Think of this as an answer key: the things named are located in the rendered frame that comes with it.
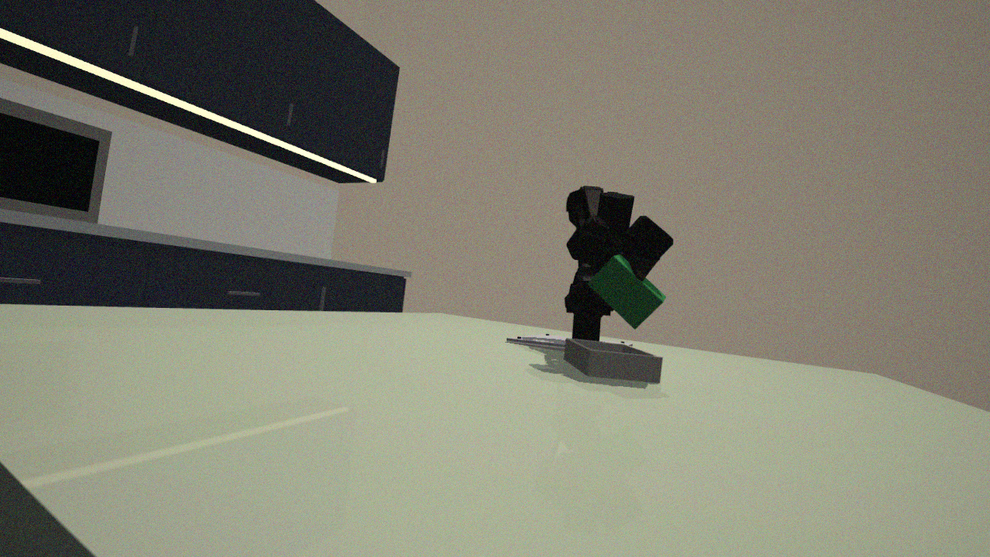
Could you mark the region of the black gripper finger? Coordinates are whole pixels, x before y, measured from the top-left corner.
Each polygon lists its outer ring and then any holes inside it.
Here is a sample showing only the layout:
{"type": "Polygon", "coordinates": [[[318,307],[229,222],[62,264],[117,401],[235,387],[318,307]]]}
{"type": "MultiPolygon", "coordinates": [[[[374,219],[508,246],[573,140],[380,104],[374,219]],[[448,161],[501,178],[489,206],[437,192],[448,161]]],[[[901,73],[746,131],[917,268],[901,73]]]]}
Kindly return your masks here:
{"type": "Polygon", "coordinates": [[[585,301],[588,304],[588,306],[594,308],[594,310],[596,310],[601,315],[606,315],[607,313],[609,313],[609,311],[613,312],[614,308],[608,306],[607,302],[601,299],[601,297],[597,295],[595,290],[589,288],[588,283],[589,281],[585,282],[583,287],[579,290],[579,293],[577,293],[580,299],[585,301]]]}
{"type": "Polygon", "coordinates": [[[648,272],[653,269],[660,258],[657,251],[640,240],[636,235],[628,236],[619,247],[628,257],[632,272],[639,281],[643,281],[646,278],[648,272]]]}

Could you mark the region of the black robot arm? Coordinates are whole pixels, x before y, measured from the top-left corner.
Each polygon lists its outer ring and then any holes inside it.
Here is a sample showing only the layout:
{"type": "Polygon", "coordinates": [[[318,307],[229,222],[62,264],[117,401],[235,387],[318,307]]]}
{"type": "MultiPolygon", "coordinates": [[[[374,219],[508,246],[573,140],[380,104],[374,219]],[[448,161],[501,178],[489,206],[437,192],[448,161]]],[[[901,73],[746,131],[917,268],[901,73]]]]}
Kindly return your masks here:
{"type": "MultiPolygon", "coordinates": [[[[579,270],[570,286],[571,292],[579,283],[591,281],[595,272],[591,267],[603,252],[626,240],[632,218],[634,195],[604,193],[598,186],[581,186],[567,196],[566,210],[576,231],[567,242],[567,249],[574,260],[579,260],[579,270]]],[[[588,325],[574,315],[572,339],[599,341],[600,321],[588,325]]]]}

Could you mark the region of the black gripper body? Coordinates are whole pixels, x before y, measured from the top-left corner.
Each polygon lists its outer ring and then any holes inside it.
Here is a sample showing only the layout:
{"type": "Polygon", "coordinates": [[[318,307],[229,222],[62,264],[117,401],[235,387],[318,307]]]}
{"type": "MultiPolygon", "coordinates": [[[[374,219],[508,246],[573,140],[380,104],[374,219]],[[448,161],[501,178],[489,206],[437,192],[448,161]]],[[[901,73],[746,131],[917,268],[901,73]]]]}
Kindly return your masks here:
{"type": "MultiPolygon", "coordinates": [[[[634,221],[632,226],[626,231],[626,235],[636,235],[644,243],[651,246],[657,253],[659,257],[664,254],[665,251],[671,249],[673,244],[673,239],[668,233],[656,225],[653,220],[647,216],[640,216],[639,219],[634,221]]],[[[628,260],[628,257],[623,253],[619,247],[621,243],[618,243],[616,249],[613,246],[609,246],[609,249],[605,250],[599,258],[597,258],[596,263],[591,267],[592,271],[597,274],[599,269],[603,268],[608,260],[616,255],[621,255],[628,260]]],[[[629,261],[629,260],[628,260],[629,261]]],[[[588,304],[580,299],[579,290],[583,287],[579,283],[566,297],[565,297],[565,308],[572,311],[574,315],[577,315],[583,322],[588,325],[595,325],[603,315],[598,313],[594,308],[588,306],[588,304]]]]}

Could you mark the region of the dark green cup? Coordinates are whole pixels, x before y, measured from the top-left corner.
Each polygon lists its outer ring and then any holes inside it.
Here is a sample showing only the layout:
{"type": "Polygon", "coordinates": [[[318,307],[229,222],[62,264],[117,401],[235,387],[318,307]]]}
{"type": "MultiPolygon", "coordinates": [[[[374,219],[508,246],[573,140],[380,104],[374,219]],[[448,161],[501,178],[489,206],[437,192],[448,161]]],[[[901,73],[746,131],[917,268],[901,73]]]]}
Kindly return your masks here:
{"type": "Polygon", "coordinates": [[[647,278],[639,281],[621,255],[611,257],[588,285],[634,329],[666,299],[647,278]]]}

